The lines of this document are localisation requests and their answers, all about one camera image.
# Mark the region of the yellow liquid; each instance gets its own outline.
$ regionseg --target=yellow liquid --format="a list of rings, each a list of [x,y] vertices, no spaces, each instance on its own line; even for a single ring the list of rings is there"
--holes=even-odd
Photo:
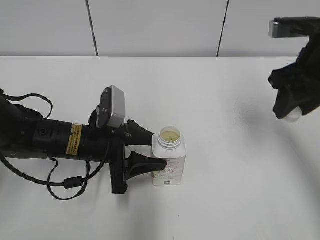
[[[175,142],[180,138],[180,135],[174,131],[165,131],[161,133],[161,137],[167,142]]]

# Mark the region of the white plastic bottle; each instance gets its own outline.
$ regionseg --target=white plastic bottle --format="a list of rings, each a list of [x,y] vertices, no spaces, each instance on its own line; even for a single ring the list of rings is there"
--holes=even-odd
[[[163,128],[152,136],[152,155],[167,161],[163,171],[152,173],[152,183],[159,185],[179,185],[187,155],[184,136],[172,126]]]

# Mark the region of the open bottle mouth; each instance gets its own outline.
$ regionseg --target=open bottle mouth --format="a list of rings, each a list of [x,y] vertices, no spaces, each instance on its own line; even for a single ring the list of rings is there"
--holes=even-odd
[[[173,126],[166,126],[160,131],[158,141],[165,149],[176,149],[181,143],[180,136],[178,129]]]

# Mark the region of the table surface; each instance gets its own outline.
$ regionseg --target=table surface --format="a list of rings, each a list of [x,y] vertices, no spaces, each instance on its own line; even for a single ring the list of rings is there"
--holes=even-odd
[[[86,192],[58,201],[47,188],[0,165],[0,239],[318,240],[320,111],[278,120],[273,69],[293,57],[0,57],[0,87],[42,94],[51,119],[86,124],[105,87],[125,92],[126,118],[157,132],[176,126],[187,146],[183,181],[153,186],[150,174],[111,194],[109,167]],[[49,111],[37,98],[26,107]],[[148,147],[133,147],[149,153]],[[54,162],[10,159],[47,179]],[[59,161],[53,181],[84,175],[85,162]],[[54,189],[68,197],[76,189]]]

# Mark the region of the yellow warning label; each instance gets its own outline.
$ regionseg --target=yellow warning label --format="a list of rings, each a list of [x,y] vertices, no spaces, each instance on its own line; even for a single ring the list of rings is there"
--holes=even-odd
[[[76,156],[78,154],[79,144],[81,139],[81,132],[82,132],[82,125],[72,124],[68,148],[66,149],[67,155]]]

